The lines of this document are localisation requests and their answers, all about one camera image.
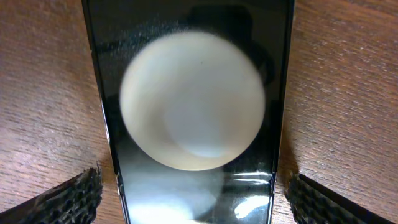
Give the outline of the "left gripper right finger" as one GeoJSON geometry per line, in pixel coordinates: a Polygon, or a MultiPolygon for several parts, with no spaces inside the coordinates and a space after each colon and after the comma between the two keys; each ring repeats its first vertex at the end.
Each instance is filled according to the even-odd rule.
{"type": "Polygon", "coordinates": [[[393,224],[303,174],[292,176],[285,196],[299,224],[393,224]]]}

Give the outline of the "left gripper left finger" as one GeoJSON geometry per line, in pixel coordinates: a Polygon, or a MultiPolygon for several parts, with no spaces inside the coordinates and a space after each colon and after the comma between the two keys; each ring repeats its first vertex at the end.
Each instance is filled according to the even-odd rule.
{"type": "Polygon", "coordinates": [[[100,168],[70,180],[1,213],[1,224],[87,224],[96,218],[102,199],[100,168]]]}

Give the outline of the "black smartphone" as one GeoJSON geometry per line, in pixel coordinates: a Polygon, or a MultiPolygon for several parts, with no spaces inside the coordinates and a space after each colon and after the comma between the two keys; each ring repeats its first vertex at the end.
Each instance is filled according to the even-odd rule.
{"type": "Polygon", "coordinates": [[[126,223],[270,223],[293,1],[87,0],[126,223]]]}

